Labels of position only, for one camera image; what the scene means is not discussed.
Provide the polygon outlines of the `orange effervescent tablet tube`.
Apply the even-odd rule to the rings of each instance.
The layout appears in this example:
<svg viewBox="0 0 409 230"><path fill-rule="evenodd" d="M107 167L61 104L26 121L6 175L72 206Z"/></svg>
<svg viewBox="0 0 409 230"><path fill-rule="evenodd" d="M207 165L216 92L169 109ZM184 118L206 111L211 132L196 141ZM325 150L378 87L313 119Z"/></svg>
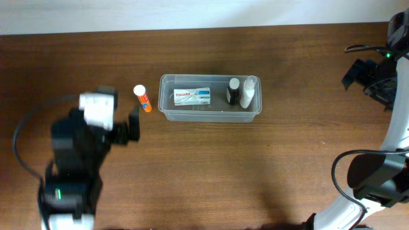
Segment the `orange effervescent tablet tube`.
<svg viewBox="0 0 409 230"><path fill-rule="evenodd" d="M151 112L152 106L150 104L146 88L143 85L139 84L134 87L133 91L134 94L138 97L143 110L145 112Z"/></svg>

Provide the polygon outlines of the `white Panadol medicine box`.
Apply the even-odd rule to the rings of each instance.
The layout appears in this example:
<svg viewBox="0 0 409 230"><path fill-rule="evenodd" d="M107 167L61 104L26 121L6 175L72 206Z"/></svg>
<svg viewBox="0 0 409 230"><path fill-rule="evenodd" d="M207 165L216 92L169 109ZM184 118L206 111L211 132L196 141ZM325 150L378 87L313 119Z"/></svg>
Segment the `white Panadol medicine box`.
<svg viewBox="0 0 409 230"><path fill-rule="evenodd" d="M175 106L208 105L210 101L210 88L174 89Z"/></svg>

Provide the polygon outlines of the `dark brown syrup bottle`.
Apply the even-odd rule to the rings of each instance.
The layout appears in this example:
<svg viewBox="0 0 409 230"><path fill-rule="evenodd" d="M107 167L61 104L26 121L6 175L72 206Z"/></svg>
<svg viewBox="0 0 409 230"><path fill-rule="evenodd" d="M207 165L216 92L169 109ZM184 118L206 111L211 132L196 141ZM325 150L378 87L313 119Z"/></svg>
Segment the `dark brown syrup bottle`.
<svg viewBox="0 0 409 230"><path fill-rule="evenodd" d="M239 97L240 81L237 78L232 78L229 81L226 98L229 105L236 105Z"/></svg>

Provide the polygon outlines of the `white calamine lotion bottle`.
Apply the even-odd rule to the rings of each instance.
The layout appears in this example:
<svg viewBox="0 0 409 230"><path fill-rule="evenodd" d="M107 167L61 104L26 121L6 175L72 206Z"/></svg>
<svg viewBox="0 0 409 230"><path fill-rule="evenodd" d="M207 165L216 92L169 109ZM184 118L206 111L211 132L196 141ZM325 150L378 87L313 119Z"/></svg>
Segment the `white calamine lotion bottle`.
<svg viewBox="0 0 409 230"><path fill-rule="evenodd" d="M247 109L249 107L255 93L255 87L257 82L258 78L253 75L248 76L248 78L245 80L239 101L243 109Z"/></svg>

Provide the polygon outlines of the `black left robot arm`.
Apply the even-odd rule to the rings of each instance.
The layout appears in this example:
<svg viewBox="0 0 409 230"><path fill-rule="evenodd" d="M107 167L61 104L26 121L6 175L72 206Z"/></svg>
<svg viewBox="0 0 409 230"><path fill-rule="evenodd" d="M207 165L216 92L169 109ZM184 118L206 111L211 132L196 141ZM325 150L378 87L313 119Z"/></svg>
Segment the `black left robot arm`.
<svg viewBox="0 0 409 230"><path fill-rule="evenodd" d="M113 144L140 138L139 109L114 122L116 89L100 86L79 95L78 107L51 125L54 158L38 192L42 229L92 229L102 190L100 167Z"/></svg>

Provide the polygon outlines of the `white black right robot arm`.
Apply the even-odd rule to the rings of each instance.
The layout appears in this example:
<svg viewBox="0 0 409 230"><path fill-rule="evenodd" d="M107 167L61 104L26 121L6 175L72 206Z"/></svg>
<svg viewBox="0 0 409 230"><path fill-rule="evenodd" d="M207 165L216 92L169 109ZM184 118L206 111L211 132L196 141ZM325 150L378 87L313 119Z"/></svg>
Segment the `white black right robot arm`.
<svg viewBox="0 0 409 230"><path fill-rule="evenodd" d="M391 113L389 127L376 149L339 154L330 175L339 197L313 213L302 229L363 229L362 221L396 204L408 203L408 11L392 16L383 46L351 45L346 53L375 51L379 62L357 59L341 82L362 87L365 95Z"/></svg>

